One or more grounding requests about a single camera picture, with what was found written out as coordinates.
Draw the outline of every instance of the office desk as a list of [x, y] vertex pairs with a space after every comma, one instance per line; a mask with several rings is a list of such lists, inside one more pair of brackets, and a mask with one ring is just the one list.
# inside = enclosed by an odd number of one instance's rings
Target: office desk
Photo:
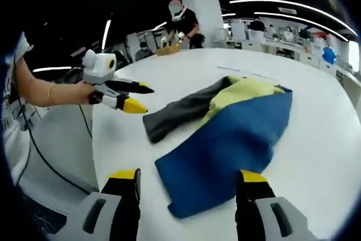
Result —
[[[263, 175], [277, 196], [287, 198], [308, 218], [310, 230], [319, 238], [329, 238], [351, 211], [361, 187], [361, 124], [334, 77], [279, 56], [229, 49], [152, 56], [117, 75], [155, 89], [154, 94], [131, 95], [150, 113], [226, 75], [273, 78], [292, 89], [289, 125]], [[182, 125], [161, 142], [150, 144], [142, 115], [94, 106], [93, 152], [99, 188], [120, 169], [142, 169], [138, 240], [237, 240], [235, 199], [183, 220], [173, 218], [167, 209], [170, 199], [154, 161], [188, 138], [197, 123]]]

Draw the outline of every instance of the white pillar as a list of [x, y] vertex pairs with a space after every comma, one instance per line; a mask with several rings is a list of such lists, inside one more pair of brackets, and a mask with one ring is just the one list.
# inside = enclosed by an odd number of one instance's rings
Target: white pillar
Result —
[[136, 33], [129, 34], [126, 36], [126, 41], [129, 48], [129, 54], [134, 62], [135, 54], [140, 50], [138, 35]]
[[183, 0], [183, 4], [197, 16], [200, 33], [206, 38], [203, 46], [212, 47], [212, 42], [217, 39], [218, 30], [223, 28], [219, 0]]

